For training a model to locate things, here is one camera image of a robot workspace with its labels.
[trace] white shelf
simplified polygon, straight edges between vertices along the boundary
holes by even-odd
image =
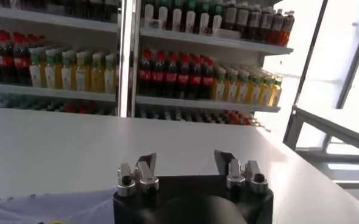
[[[14,86],[14,85],[4,85],[4,84],[0,84],[0,93],[14,93],[14,94],[33,95],[33,96],[116,102],[115,94],[89,93],[89,92],[69,91],[62,89],[35,88],[29,86]]]
[[[182,100],[161,97],[136,96],[136,103],[172,107],[208,108],[217,110],[263,111],[276,113],[279,107],[265,107],[240,103],[226,103],[211,100]]]
[[[117,25],[114,23],[105,23],[89,19],[79,19],[67,16],[59,16],[40,12],[30,12],[18,9],[8,9],[2,7],[0,7],[0,18],[19,19],[36,23],[46,23],[57,26],[97,30],[111,33],[115,33],[117,29]]]
[[[207,44],[212,46],[229,47],[248,51],[263,52],[267,55],[290,54],[293,49],[287,47],[274,46],[270,44],[254,43],[244,40],[235,40],[221,37],[202,36],[191,33],[174,32],[169,30],[141,28],[141,36],[163,38],[176,41]]]

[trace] white table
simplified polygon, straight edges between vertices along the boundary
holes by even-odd
[[[359,223],[359,201],[254,127],[0,109],[0,197],[116,184],[120,162],[157,152],[157,175],[217,174],[213,151],[256,159],[283,224]]]

